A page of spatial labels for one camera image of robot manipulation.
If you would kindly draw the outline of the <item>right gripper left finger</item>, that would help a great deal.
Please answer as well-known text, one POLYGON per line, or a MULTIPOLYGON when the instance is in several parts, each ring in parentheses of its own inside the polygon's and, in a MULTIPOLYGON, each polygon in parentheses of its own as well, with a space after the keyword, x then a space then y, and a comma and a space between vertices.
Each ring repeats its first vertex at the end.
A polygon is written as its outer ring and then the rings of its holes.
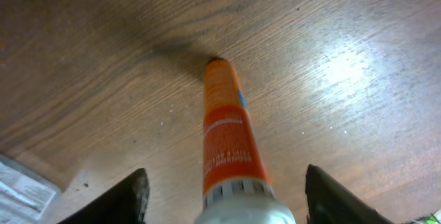
POLYGON ((139 168, 60 224, 145 224, 149 198, 147 172, 139 168))

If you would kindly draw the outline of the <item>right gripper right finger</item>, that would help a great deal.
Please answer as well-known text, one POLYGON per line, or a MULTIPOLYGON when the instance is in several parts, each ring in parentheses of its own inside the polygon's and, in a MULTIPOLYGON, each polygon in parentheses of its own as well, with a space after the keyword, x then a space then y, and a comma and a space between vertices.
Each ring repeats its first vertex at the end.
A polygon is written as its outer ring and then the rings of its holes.
POLYGON ((316 165, 307 167, 305 194, 308 224, 391 224, 316 165))

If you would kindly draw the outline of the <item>orange tube white cap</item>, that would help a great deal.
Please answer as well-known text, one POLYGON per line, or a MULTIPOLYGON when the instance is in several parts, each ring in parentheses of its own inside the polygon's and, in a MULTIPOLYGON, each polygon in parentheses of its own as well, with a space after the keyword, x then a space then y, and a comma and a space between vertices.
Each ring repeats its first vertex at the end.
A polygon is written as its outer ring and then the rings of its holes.
POLYGON ((203 210, 196 222, 294 223, 271 187, 233 65, 210 59, 203 84, 203 210))

